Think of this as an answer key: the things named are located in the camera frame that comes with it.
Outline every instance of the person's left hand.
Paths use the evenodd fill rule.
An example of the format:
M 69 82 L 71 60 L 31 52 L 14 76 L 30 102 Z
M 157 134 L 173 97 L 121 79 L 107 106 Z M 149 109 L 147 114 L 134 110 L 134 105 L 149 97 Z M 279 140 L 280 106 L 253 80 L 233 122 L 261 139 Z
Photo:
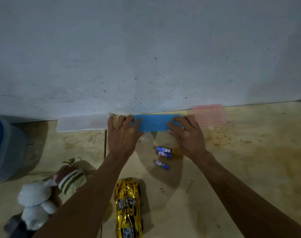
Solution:
M 137 119 L 130 127 L 133 121 L 134 117 L 132 115 L 119 116 L 114 128 L 113 116 L 108 119 L 109 151 L 124 156 L 126 159 L 133 154 L 138 139 L 144 134 L 144 132 L 138 132 L 141 118 Z

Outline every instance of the blue battery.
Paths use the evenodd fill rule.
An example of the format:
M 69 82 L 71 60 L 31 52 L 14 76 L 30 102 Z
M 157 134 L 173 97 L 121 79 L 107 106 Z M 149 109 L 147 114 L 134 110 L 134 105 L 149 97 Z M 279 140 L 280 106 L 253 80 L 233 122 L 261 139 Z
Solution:
M 162 152 L 165 152 L 165 153 L 170 153 L 171 152 L 170 148 L 164 148 L 164 147 L 161 147 L 161 146 L 158 146 L 156 149 L 157 149 L 157 151 L 162 151 Z
M 158 152 L 158 155 L 163 156 L 163 157 L 167 157 L 167 158 L 169 158 L 169 159 L 172 158 L 172 154 L 165 153 L 165 152 L 162 152 L 162 151 L 159 151 L 159 152 Z
M 164 164 L 164 163 L 160 162 L 159 160 L 156 161 L 156 164 L 159 165 L 160 167 L 166 169 L 166 170 L 169 170 L 169 165 Z

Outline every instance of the white plastic lid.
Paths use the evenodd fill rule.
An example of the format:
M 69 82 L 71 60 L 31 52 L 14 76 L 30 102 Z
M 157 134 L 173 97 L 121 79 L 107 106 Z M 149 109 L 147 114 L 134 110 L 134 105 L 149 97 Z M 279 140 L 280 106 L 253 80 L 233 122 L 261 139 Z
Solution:
M 108 118 L 109 115 L 107 113 L 60 117 L 58 119 L 57 132 L 107 129 Z

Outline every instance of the gray wall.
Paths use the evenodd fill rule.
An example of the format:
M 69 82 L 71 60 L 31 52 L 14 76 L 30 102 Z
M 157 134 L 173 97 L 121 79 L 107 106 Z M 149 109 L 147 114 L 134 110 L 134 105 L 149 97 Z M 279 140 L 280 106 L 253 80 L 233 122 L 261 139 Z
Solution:
M 301 0 L 0 0 L 0 114 L 301 99 Z

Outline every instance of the person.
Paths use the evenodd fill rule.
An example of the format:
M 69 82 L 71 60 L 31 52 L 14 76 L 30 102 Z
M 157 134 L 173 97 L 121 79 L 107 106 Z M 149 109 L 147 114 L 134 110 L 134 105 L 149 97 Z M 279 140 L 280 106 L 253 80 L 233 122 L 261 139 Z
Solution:
M 34 235 L 34 238 L 96 238 L 120 172 L 133 154 L 141 119 L 119 116 L 108 120 L 109 154 L 95 174 Z M 202 171 L 245 238 L 301 237 L 301 226 L 259 196 L 224 168 L 205 147 L 204 135 L 193 116 L 168 122 L 183 153 Z

